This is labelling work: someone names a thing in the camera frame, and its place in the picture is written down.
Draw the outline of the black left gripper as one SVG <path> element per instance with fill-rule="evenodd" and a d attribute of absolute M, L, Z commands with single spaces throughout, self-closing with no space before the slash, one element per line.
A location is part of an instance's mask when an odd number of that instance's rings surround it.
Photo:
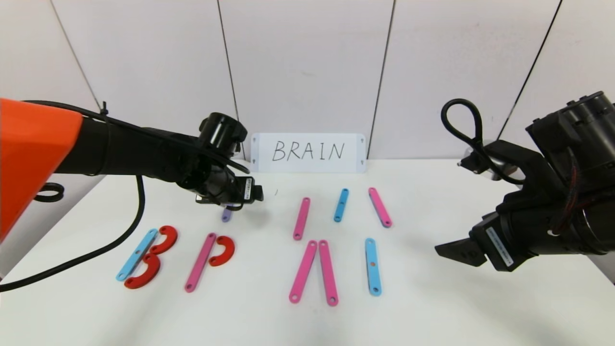
<path fill-rule="evenodd" d="M 264 201 L 264 192 L 261 185 L 255 185 L 253 177 L 236 176 L 221 166 L 211 167 L 211 203 L 241 208 L 255 200 Z"/>

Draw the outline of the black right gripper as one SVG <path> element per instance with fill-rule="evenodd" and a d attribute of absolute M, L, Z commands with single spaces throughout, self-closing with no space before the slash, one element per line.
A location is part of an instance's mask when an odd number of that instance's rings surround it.
<path fill-rule="evenodd" d="M 434 249 L 442 258 L 473 267 L 489 258 L 500 272 L 513 272 L 542 255 L 588 254 L 588 209 L 587 203 L 567 210 L 564 202 L 503 202 L 472 227 L 468 238 Z"/>

